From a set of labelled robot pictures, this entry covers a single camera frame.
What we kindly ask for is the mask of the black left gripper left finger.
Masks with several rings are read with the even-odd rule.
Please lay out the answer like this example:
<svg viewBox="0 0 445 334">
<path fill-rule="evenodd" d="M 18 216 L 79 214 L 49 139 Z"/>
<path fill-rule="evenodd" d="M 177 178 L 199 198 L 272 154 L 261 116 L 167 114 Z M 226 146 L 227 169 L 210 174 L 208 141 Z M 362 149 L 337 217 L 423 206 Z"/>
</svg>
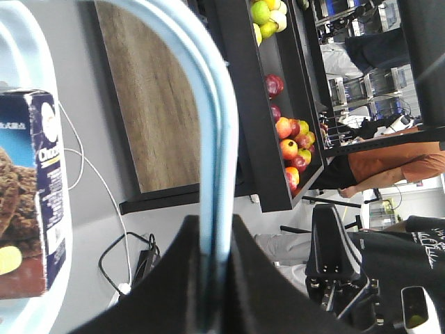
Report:
<svg viewBox="0 0 445 334">
<path fill-rule="evenodd" d="M 199 217 L 184 218 L 177 236 L 136 288 L 73 333 L 198 333 Z"/>
</svg>

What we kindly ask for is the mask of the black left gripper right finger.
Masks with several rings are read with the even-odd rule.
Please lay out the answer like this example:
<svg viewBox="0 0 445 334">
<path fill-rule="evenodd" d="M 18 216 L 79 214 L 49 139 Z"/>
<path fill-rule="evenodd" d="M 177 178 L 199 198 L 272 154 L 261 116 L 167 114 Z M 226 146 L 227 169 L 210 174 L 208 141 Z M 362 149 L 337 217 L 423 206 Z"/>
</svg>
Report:
<svg viewBox="0 0 445 334">
<path fill-rule="evenodd" d="M 228 333 L 357 333 L 298 291 L 268 261 L 243 219 L 232 219 Z"/>
</svg>

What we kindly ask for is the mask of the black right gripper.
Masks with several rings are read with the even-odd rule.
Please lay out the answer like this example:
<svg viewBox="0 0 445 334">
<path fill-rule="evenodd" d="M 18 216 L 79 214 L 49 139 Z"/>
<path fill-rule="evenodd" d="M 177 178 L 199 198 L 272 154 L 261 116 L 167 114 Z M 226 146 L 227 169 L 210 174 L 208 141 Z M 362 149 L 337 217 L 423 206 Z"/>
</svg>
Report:
<svg viewBox="0 0 445 334">
<path fill-rule="evenodd" d="M 364 274 L 360 277 L 361 264 L 362 255 L 335 205 L 316 205 L 306 267 L 309 298 L 359 333 L 402 333 L 402 325 L 389 318 L 380 281 Z"/>
</svg>

